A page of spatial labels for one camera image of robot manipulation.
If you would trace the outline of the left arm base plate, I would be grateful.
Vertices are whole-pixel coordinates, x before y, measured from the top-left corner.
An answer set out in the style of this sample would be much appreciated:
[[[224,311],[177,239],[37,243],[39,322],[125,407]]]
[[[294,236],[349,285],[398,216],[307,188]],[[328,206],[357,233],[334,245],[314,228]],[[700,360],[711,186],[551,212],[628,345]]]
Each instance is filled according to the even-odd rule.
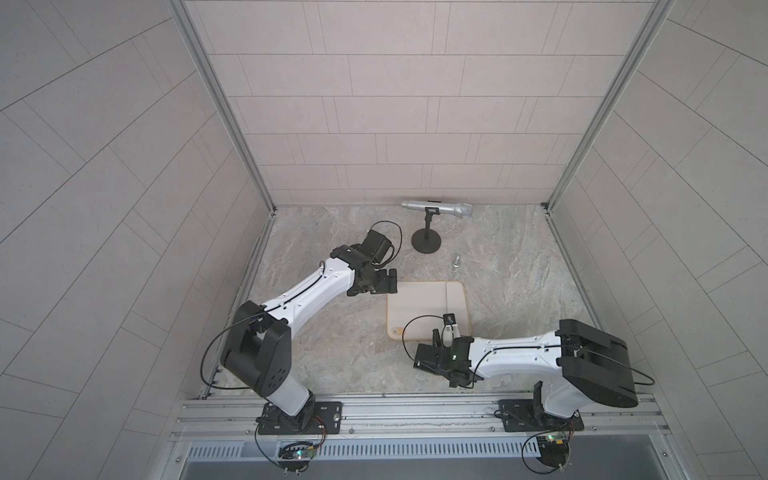
[[[343,403],[310,401],[297,415],[291,416],[278,406],[267,403],[257,418],[260,435],[336,435],[340,431]]]

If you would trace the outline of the white cutting board tan rim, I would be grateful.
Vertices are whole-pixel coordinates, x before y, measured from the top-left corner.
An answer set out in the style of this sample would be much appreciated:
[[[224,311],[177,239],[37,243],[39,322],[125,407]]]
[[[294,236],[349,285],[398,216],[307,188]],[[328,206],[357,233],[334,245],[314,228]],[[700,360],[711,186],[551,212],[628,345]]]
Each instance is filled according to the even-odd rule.
[[[443,327],[447,282],[399,282],[398,292],[387,295],[388,337],[430,342],[432,331]]]

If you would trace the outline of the white speckled cleaver knife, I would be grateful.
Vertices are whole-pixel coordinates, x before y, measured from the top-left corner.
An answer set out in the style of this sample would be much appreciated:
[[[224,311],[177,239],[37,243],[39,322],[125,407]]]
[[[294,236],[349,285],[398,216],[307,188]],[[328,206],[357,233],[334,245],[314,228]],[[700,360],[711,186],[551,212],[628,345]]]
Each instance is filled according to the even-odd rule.
[[[469,336],[472,328],[464,285],[460,281],[449,281],[445,286],[445,294],[445,313],[455,317],[453,337]]]

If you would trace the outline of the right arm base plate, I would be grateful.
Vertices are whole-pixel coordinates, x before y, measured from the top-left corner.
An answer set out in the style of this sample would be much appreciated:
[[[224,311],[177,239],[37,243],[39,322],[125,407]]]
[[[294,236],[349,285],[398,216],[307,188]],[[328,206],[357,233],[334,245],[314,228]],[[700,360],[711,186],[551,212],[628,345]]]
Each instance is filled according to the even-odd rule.
[[[555,417],[545,413],[533,400],[500,400],[494,417],[502,422],[504,431],[507,433],[535,433],[549,430],[569,433],[584,430],[583,420],[577,413],[568,419]]]

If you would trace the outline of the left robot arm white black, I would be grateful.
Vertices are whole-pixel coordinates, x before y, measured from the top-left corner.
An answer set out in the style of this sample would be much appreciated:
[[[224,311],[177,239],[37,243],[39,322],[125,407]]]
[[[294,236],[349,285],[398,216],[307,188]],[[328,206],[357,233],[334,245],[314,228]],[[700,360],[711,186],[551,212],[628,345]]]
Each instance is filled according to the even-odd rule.
[[[226,332],[220,365],[301,429],[312,420],[315,396],[291,373],[292,341],[308,320],[341,294],[395,294],[398,273],[374,264],[358,244],[342,245],[294,287],[262,304],[251,300]]]

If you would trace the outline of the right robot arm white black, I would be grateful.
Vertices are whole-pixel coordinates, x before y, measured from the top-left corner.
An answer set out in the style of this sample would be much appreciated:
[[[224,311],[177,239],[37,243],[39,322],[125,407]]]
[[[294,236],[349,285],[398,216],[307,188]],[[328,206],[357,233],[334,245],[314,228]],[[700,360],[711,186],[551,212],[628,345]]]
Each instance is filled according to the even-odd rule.
[[[499,403],[501,418],[519,427],[564,429],[590,404],[639,404],[626,342],[575,319],[526,338],[460,336],[445,343],[434,331],[430,344],[417,347],[413,366],[447,379],[452,388],[471,389],[497,376],[534,376],[530,400]]]

